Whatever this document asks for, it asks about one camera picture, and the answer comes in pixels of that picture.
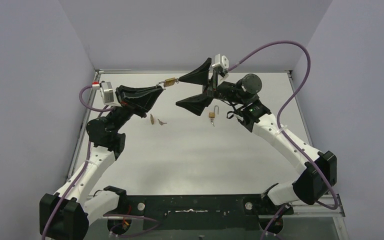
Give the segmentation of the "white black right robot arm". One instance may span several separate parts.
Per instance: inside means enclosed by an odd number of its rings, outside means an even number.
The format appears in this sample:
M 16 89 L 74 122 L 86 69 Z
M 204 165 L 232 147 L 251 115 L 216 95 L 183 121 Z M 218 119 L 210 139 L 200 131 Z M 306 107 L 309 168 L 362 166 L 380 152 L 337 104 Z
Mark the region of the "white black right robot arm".
M 258 93 L 262 80 L 248 73 L 237 82 L 228 82 L 229 63 L 212 63 L 208 58 L 200 67 L 181 76 L 181 83 L 202 87 L 202 92 L 176 102 L 178 107 L 200 116 L 213 100 L 226 102 L 232 107 L 226 115 L 237 121 L 249 132 L 266 140 L 292 165 L 299 177 L 296 180 L 276 183 L 263 193 L 262 209 L 275 213 L 283 204 L 302 201 L 307 205 L 320 202 L 337 180 L 337 158 L 331 151 L 321 152 L 293 134 L 280 123 L 272 111 L 263 105 Z

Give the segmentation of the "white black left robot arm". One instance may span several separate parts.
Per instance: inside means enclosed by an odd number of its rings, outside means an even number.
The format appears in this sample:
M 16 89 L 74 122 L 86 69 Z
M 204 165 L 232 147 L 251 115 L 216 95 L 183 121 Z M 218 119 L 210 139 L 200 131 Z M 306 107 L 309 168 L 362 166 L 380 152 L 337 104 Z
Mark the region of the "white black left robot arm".
M 55 193 L 46 193 L 39 202 L 39 232 L 43 240 L 82 240 L 89 226 L 107 212 L 120 214 L 128 207 L 128 199 L 122 189 L 103 190 L 88 199 L 104 172 L 119 158 L 125 148 L 126 135 L 119 130 L 132 116 L 147 117 L 159 96 L 165 90 L 160 85 L 150 87 L 113 88 L 110 82 L 94 82 L 80 90 L 83 100 L 85 90 L 100 91 L 107 113 L 90 120 L 85 125 L 88 135 L 86 158 L 82 166 Z

